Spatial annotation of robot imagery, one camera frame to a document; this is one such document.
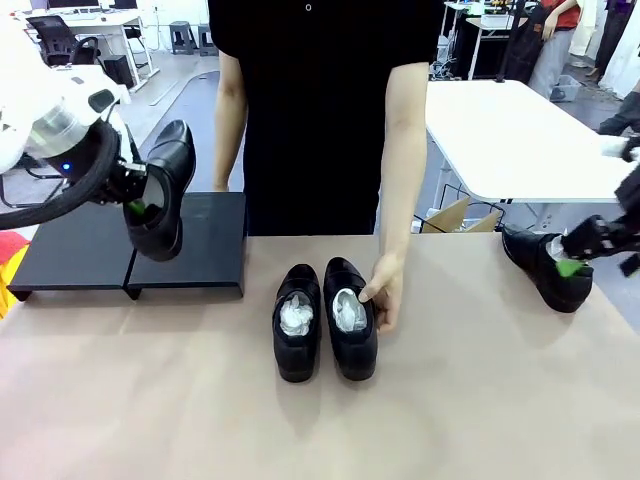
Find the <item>red shirt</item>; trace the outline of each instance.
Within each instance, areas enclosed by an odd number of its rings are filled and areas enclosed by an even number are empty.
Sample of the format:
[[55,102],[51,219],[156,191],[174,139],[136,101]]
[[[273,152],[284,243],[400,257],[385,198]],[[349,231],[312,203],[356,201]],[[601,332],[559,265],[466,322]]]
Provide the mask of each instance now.
[[[541,0],[543,7],[551,7],[551,9],[556,8],[558,5],[564,2],[565,0]],[[558,17],[558,25],[556,26],[556,28],[561,28],[563,30],[573,29],[578,26],[579,21],[580,7],[576,5],[575,7],[571,7],[569,10],[560,15],[560,17]]]

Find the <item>stool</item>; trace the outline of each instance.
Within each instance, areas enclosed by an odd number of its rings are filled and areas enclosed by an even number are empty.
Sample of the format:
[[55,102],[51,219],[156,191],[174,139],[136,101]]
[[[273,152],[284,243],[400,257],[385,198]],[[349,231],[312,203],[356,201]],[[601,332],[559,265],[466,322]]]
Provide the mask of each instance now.
[[213,41],[209,41],[211,35],[211,28],[209,25],[198,25],[198,39],[200,40],[200,56],[206,55],[218,56],[218,47],[213,44]]
[[173,54],[184,53],[193,55],[193,50],[198,48],[196,39],[193,37],[189,22],[173,22],[169,25],[171,33],[171,49]]

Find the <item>person's arm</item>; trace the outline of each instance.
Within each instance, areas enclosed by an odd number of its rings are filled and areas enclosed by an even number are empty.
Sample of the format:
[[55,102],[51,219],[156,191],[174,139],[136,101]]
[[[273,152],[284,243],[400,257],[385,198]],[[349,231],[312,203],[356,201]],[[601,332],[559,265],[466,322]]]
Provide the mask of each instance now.
[[392,330],[402,300],[411,221],[427,161],[425,101],[428,63],[394,68],[386,94],[387,134],[382,154],[380,259],[360,300],[375,299],[378,328]]
[[238,155],[247,118],[247,99],[238,60],[220,52],[220,83],[215,111],[213,190],[229,190],[229,175]]
[[556,31],[556,27],[558,26],[558,18],[560,17],[560,15],[575,7],[576,5],[578,5],[578,0],[567,0],[551,11],[549,16],[547,17],[547,20],[544,22],[542,40],[546,42],[551,38],[553,32]]

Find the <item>black pole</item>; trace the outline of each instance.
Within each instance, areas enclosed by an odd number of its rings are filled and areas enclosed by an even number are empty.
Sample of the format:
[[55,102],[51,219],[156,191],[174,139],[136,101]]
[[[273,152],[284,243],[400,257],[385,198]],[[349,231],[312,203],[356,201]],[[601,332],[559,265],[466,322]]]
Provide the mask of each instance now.
[[520,18],[522,18],[522,12],[524,11],[525,4],[526,4],[526,0],[517,0],[516,11],[513,14],[513,25],[511,25],[511,32],[509,33],[509,41],[507,42],[507,49],[505,50],[504,56],[502,57],[502,64],[500,65],[500,71],[498,72],[498,76],[496,77],[496,82],[498,83],[504,82],[504,74],[507,71],[507,61],[509,61],[509,55],[511,55],[513,44],[516,41],[518,28],[520,27]]

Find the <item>gray pants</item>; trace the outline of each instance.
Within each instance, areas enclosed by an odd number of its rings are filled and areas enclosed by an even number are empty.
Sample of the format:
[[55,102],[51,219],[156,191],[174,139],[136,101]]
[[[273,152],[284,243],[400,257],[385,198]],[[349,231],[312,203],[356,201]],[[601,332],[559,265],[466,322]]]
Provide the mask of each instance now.
[[562,69],[569,60],[569,48],[574,30],[554,32],[542,47],[533,69],[529,87],[549,100],[553,87],[558,84]]

